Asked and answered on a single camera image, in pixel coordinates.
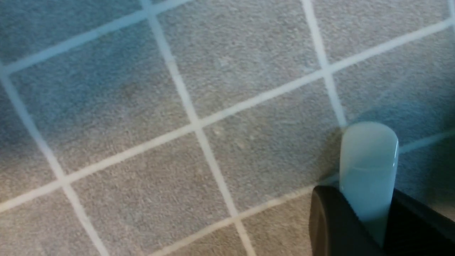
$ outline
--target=translucent plastic handle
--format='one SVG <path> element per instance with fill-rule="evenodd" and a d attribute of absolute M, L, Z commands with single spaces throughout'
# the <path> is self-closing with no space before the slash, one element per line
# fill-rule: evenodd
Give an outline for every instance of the translucent plastic handle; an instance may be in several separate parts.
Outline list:
<path fill-rule="evenodd" d="M 398 138 L 374 122 L 354 124 L 341 143 L 340 191 L 370 232 L 384 243 L 398 163 Z"/>

